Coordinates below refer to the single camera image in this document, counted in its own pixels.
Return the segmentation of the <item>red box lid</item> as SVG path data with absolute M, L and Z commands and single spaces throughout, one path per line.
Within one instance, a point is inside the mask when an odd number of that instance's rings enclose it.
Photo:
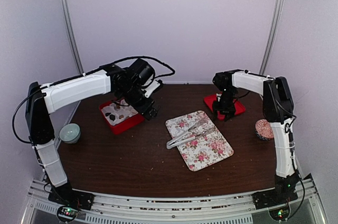
M 203 101 L 204 103 L 206 104 L 206 106 L 211 110 L 213 111 L 213 108 L 212 108 L 212 104 L 214 101 L 216 101 L 219 97 L 221 96 L 221 93 L 217 93 L 217 94 L 212 94 L 212 95 L 209 95 L 209 96 L 206 96 L 204 97 Z M 236 109 L 235 111 L 235 116 L 236 115 L 241 115 L 243 114 L 245 111 L 246 111 L 246 108 L 245 106 L 238 100 L 234 100 L 234 107 Z

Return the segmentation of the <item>red chocolate box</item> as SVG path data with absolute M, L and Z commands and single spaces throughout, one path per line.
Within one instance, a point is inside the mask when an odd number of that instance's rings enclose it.
M 99 110 L 114 135 L 119 135 L 145 120 L 125 99 L 103 103 Z

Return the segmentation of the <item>dark chocolate cube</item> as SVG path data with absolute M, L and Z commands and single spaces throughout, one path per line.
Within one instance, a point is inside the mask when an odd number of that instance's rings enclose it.
M 116 117 L 115 117 L 115 115 L 111 114 L 111 115 L 109 115 L 109 119 L 112 120 L 112 121 L 115 121 Z

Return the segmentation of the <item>black white kitchen tongs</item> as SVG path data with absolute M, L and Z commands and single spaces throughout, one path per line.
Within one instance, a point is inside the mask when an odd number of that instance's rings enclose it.
M 203 125 L 208 125 L 205 118 L 200 119 L 195 124 L 190 126 L 187 130 L 181 132 L 175 136 L 172 140 L 166 143 L 166 148 L 168 150 L 183 145 L 189 141 L 196 139 L 199 136 L 205 136 L 208 133 L 211 133 L 215 130 L 215 126 L 208 127 L 203 129 Z

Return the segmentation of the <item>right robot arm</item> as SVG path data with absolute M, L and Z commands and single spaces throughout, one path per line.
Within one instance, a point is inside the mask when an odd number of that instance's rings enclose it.
M 295 191 L 295 186 L 300 180 L 293 139 L 293 122 L 296 115 L 293 112 L 293 98 L 286 78 L 274 78 L 236 69 L 216 73 L 212 82 L 222 92 L 212 104 L 213 116 L 217 118 L 218 115 L 223 115 L 225 122 L 235 115 L 234 103 L 238 88 L 262 96 L 262 111 L 273 130 L 277 161 L 275 188 L 270 197 L 274 203 L 283 203 Z

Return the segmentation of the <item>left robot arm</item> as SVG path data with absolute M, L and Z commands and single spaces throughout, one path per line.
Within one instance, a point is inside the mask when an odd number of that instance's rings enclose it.
M 158 113 L 152 94 L 162 88 L 162 77 L 174 74 L 175 70 L 167 63 L 137 55 L 59 81 L 33 82 L 27 97 L 13 112 L 13 134 L 20 142 L 32 146 L 39 165 L 56 188 L 55 196 L 63 204 L 71 205 L 76 200 L 76 193 L 68 187 L 70 182 L 57 150 L 53 114 L 71 106 L 65 120 L 69 122 L 81 101 L 112 94 L 117 99 L 125 99 L 140 115 L 150 120 Z

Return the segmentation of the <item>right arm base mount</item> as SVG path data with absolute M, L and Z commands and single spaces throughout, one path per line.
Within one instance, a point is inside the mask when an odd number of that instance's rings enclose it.
M 255 192 L 252 199 L 256 210 L 268 209 L 269 216 L 274 221 L 287 221 L 291 215 L 290 203 L 298 199 L 296 192 L 277 193 L 276 189 Z

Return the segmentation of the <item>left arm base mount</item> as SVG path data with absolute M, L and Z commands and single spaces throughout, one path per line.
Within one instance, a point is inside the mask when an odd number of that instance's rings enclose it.
M 48 200 L 58 203 L 56 217 L 62 223 L 70 223 L 80 216 L 83 210 L 91 210 L 95 196 L 92 193 L 73 189 L 51 187 Z

